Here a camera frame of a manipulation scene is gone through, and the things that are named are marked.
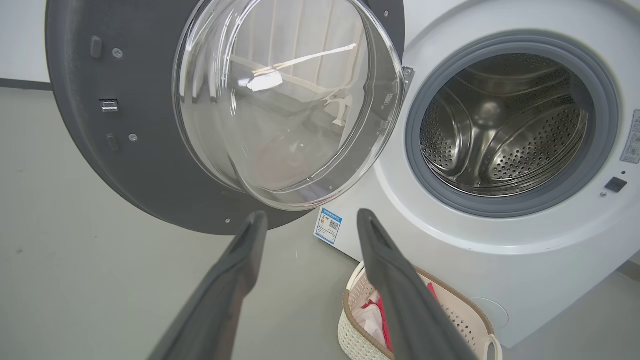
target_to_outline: gray label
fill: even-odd
[[[629,133],[627,146],[625,146],[625,152],[622,153],[620,160],[627,163],[640,163],[640,110],[634,111],[631,133]]]

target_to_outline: transparent door glass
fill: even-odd
[[[387,34],[352,0],[219,0],[196,9],[177,115],[201,166],[280,209],[327,202],[384,147],[404,92]]]

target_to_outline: woven basket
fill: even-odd
[[[447,313],[453,325],[460,330],[460,336],[467,342],[476,357],[487,360],[489,344],[493,343],[496,360],[502,360],[502,348],[493,334],[493,328],[483,312],[461,293],[444,282],[416,268],[420,278],[431,282],[442,309]],[[365,303],[376,289],[371,285],[365,273],[364,263],[360,263],[353,272],[342,303],[344,309],[338,324],[340,346],[352,360],[394,360],[394,355],[385,345],[375,340],[353,318],[352,310]]]

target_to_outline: gray floor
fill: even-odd
[[[0,359],[144,359],[229,238],[137,210],[78,153],[48,92],[0,88]],[[234,359],[346,359],[355,261],[271,231]],[[639,359],[640,284],[613,274],[505,359]]]

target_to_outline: label on door glass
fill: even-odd
[[[634,121],[631,123],[631,132],[627,139],[625,152],[620,158],[627,163],[640,163],[640,110],[634,111]]]
[[[338,236],[341,223],[341,217],[322,208],[320,216],[318,217],[318,223],[316,224],[316,236],[333,245],[335,238]]]

